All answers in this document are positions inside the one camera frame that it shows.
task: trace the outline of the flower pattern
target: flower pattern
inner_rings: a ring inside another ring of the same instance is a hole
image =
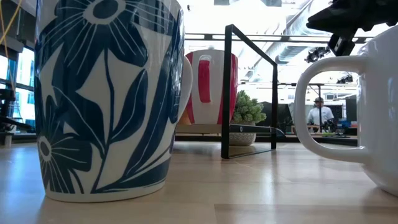
[[[41,84],[35,77],[36,131],[44,187],[51,191],[73,194],[72,178],[84,193],[75,170],[91,169],[92,149],[88,142],[79,141],[75,134],[63,134],[65,123],[58,119],[57,107],[51,96],[47,97],[45,111],[42,107]]]
[[[73,194],[78,185],[83,193],[75,171],[90,172],[93,149],[99,150],[101,165],[91,192],[84,192],[86,194],[125,191],[164,181],[170,162],[167,156],[172,151],[174,138],[166,149],[159,149],[162,150],[160,155],[153,155],[158,150],[167,123],[177,122],[183,64],[181,10],[174,18],[158,0],[59,0],[54,15],[55,19],[40,31],[35,46],[38,76],[59,50],[55,63],[51,64],[54,98],[46,96],[45,105],[39,78],[35,81],[36,126],[45,186],[49,186],[51,191]],[[151,56],[148,43],[141,35],[143,29],[170,37],[159,74],[148,74],[146,70]],[[110,53],[118,60],[141,69],[138,74],[132,74],[135,80],[124,96],[117,124],[113,123],[117,86],[111,79]],[[107,119],[97,103],[78,93],[88,77],[95,75],[92,70],[96,63],[104,65],[110,93],[110,109],[106,113],[110,116]],[[147,111],[150,75],[158,75],[159,79],[153,103]],[[115,182],[98,187],[111,145],[131,137],[143,125],[146,114],[149,120],[125,171]],[[65,132],[65,127],[73,131]]]

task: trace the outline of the man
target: man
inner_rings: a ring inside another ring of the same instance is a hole
[[[331,112],[331,109],[327,106],[323,106],[323,99],[322,97],[318,97],[315,99],[315,108],[311,109],[308,118],[307,118],[307,124],[314,124],[314,125],[319,125],[319,109],[321,108],[322,112],[322,124],[325,123],[325,121],[328,121],[329,119],[335,118],[333,116],[333,113]]]

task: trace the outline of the black stand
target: black stand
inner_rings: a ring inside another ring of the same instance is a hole
[[[232,33],[238,36],[245,44],[252,48],[263,59],[269,62],[273,67],[272,73],[272,112],[271,112],[271,128],[260,126],[245,126],[238,124],[229,124],[229,99],[231,91],[231,57],[232,57]],[[233,24],[225,27],[225,45],[224,45],[224,77],[223,77],[223,124],[221,130],[221,157],[223,159],[232,159],[235,157],[248,156],[276,150],[277,133],[282,133],[277,127],[277,110],[278,110],[278,65],[264,53],[256,44],[246,37]],[[229,133],[270,133],[271,149],[240,154],[238,156],[229,156]]]

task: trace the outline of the green plant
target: green plant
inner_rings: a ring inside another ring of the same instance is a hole
[[[261,113],[264,105],[257,102],[257,99],[250,99],[244,90],[239,91],[236,98],[233,121],[239,123],[242,121],[258,123],[267,118],[265,113]]]

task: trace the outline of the cap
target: cap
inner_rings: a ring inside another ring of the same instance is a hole
[[[318,97],[314,100],[314,102],[323,102],[323,98],[322,97]]]

